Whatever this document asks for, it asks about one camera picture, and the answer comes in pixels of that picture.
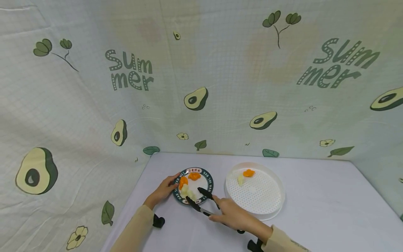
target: beige sleeve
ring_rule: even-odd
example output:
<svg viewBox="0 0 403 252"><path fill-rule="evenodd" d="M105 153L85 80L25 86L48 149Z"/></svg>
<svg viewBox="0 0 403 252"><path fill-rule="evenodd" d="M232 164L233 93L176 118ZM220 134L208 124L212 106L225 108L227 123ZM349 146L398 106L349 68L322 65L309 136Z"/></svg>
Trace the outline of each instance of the beige sleeve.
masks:
<svg viewBox="0 0 403 252"><path fill-rule="evenodd" d="M267 240L266 245L262 245L263 252L309 252L307 248L291 240L276 226L272 225L272 229L272 236Z"/></svg>
<svg viewBox="0 0 403 252"><path fill-rule="evenodd" d="M152 228L154 212L142 205L120 234L110 252L137 252Z"/></svg>

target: white strainer tray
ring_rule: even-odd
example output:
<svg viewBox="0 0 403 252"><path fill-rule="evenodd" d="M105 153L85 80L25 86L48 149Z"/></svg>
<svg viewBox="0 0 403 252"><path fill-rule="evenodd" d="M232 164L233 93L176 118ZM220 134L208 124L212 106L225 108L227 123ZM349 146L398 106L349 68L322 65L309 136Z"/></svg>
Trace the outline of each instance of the white strainer tray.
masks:
<svg viewBox="0 0 403 252"><path fill-rule="evenodd" d="M247 169L256 173L245 177L243 185L239 186L237 178ZM275 217L285 201L279 177L269 168L253 162L240 163L231 169L225 179L225 194L261 221Z"/></svg>

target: fabric backdrop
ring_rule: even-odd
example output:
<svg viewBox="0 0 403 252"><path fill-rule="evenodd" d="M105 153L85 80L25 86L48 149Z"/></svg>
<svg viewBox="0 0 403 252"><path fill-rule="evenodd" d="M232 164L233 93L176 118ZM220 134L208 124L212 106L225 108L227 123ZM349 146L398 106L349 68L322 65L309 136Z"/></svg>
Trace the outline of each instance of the fabric backdrop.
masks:
<svg viewBox="0 0 403 252"><path fill-rule="evenodd" d="M402 215L402 13L3 0L0 250L98 251L157 151L351 160Z"/></svg>

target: black tongs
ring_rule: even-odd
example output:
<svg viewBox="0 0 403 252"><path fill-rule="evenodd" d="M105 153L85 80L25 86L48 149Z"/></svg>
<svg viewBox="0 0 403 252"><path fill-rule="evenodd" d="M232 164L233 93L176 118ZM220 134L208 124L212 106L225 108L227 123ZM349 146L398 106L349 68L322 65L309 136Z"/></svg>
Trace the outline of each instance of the black tongs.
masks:
<svg viewBox="0 0 403 252"><path fill-rule="evenodd" d="M198 187L197 189L199 190L199 192L201 194L203 194L204 196L206 196L207 198L209 198L209 199L211 199L211 200L213 200L215 202L211 192L209 192L206 189L201 188L201 187ZM196 202L194 202L191 198L189 198L189 196L186 196L186 200L189 202L189 205L191 207L193 207L193 209L195 209L196 211L201 212L202 214L204 214L206 216L214 215L214 213L209 212L206 209L201 208L199 205L197 205ZM237 230L237 232L240 233L240 234L245 233L245 231L243 231L243 230Z"/></svg>

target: flower print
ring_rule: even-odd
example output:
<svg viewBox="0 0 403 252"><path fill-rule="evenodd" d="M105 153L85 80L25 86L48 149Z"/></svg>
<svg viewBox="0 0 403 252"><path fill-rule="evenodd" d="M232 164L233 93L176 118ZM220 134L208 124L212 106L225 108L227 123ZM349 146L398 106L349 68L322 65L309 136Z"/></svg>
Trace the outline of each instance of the flower print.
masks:
<svg viewBox="0 0 403 252"><path fill-rule="evenodd" d="M332 144L334 144L335 141L336 140L333 140L333 139L322 140L322 141L319 142L319 145L321 147L328 147L328 146L331 146Z"/></svg>
<svg viewBox="0 0 403 252"><path fill-rule="evenodd" d="M189 139L189 136L188 136L186 133L179 133L179 134L177 135L177 137L178 137L180 140L188 140L188 139Z"/></svg>
<svg viewBox="0 0 403 252"><path fill-rule="evenodd" d="M76 231L73 232L67 242L67 250L71 250L80 246L80 244L85 239L85 236L88 234L88 228L84 226L80 226L76 228Z"/></svg>

